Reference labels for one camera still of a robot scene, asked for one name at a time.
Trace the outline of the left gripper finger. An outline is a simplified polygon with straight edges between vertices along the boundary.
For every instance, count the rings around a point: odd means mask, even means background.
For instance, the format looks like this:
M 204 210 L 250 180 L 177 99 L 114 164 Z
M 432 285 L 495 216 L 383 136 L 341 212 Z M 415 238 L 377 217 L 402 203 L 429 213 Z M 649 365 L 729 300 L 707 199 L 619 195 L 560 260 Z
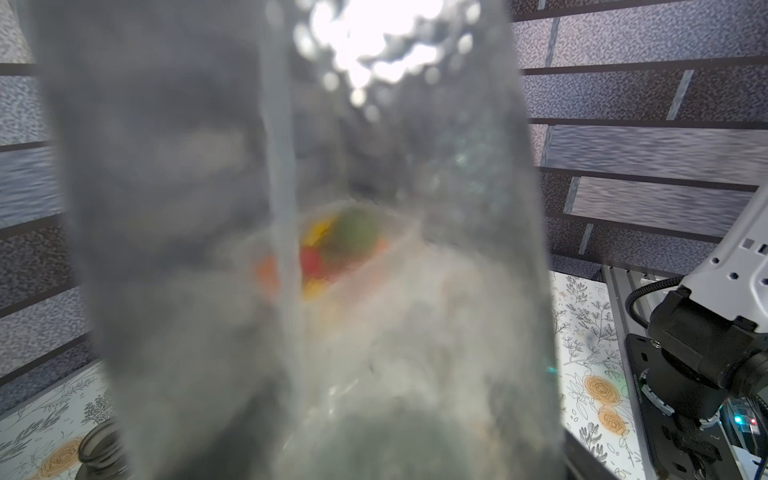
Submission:
M 617 480 L 568 430 L 565 431 L 563 452 L 567 480 Z

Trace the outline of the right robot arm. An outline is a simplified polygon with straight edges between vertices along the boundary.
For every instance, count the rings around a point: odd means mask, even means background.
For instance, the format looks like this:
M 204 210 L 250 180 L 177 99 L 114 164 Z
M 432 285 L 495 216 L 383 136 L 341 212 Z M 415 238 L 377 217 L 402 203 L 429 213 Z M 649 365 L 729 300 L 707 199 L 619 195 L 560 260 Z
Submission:
M 691 273 L 632 291 L 625 348 L 654 473 L 740 479 L 726 419 L 767 451 L 767 188 Z

